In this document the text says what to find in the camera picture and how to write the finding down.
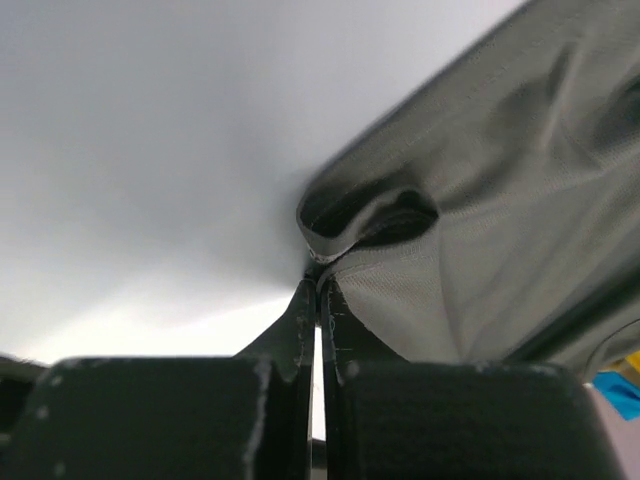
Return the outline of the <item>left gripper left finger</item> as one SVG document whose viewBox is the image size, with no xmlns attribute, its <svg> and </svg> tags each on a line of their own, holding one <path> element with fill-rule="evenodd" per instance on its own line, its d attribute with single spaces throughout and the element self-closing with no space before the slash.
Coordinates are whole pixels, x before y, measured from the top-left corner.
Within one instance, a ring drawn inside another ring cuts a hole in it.
<svg viewBox="0 0 640 480">
<path fill-rule="evenodd" d="M 5 479 L 306 479 L 315 288 L 232 357 L 65 359 L 28 395 Z"/>
</svg>

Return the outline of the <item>dark grey t-shirt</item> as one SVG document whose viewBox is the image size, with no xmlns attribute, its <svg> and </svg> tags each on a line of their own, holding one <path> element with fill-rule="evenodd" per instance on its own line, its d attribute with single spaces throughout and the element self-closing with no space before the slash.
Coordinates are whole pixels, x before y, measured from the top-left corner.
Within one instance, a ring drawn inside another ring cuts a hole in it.
<svg viewBox="0 0 640 480">
<path fill-rule="evenodd" d="M 527 3 L 330 164 L 297 221 L 407 360 L 590 379 L 636 351 L 638 3 Z"/>
</svg>

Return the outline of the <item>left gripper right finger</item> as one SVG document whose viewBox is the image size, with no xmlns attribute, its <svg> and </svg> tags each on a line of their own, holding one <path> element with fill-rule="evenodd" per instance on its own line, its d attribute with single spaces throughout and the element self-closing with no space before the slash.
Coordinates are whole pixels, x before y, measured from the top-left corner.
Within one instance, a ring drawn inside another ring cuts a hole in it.
<svg viewBox="0 0 640 480">
<path fill-rule="evenodd" d="M 319 293 L 331 479 L 621 479 L 585 389 L 545 364 L 411 363 Z"/>
</svg>

